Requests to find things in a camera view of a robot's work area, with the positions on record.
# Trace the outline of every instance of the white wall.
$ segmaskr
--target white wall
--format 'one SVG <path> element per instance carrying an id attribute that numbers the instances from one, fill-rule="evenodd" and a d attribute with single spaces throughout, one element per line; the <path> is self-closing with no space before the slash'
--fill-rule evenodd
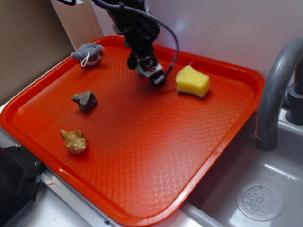
<path id="1" fill-rule="evenodd" d="M 146 0 L 177 34 L 183 51 L 245 66 L 265 78 L 283 46 L 303 36 L 302 0 Z M 115 35 L 105 10 L 94 6 L 103 34 Z M 174 48 L 161 30 L 156 44 Z"/>

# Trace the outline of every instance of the sponge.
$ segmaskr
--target sponge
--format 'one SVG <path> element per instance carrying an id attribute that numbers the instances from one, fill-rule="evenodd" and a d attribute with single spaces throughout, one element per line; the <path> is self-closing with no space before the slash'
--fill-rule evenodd
<path id="1" fill-rule="evenodd" d="M 209 76 L 185 66 L 176 77 L 177 91 L 203 98 L 210 90 Z"/>

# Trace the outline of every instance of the gray faucet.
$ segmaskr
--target gray faucet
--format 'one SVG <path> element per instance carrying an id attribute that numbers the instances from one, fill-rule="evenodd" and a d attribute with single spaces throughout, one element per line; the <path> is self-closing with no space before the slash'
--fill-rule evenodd
<path id="1" fill-rule="evenodd" d="M 294 83 L 288 87 L 295 72 Z M 303 125 L 303 38 L 288 42 L 272 66 L 264 87 L 256 123 L 256 146 L 270 151 L 277 146 L 277 124 L 285 92 L 289 122 Z"/>

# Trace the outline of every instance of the conch shell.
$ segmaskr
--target conch shell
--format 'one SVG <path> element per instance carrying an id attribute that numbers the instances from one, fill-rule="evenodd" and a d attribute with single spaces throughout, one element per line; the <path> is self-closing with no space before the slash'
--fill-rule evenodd
<path id="1" fill-rule="evenodd" d="M 66 131 L 61 129 L 61 135 L 65 137 L 65 146 L 72 154 L 81 154 L 85 151 L 87 142 L 86 135 L 81 131 Z"/>

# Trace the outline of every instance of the stuffed toy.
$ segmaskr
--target stuffed toy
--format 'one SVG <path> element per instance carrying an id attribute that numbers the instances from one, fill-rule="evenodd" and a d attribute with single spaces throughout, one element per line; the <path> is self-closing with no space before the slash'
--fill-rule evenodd
<path id="1" fill-rule="evenodd" d="M 96 65 L 102 60 L 102 45 L 87 43 L 83 44 L 77 51 L 71 53 L 71 57 L 80 61 L 81 66 Z"/>

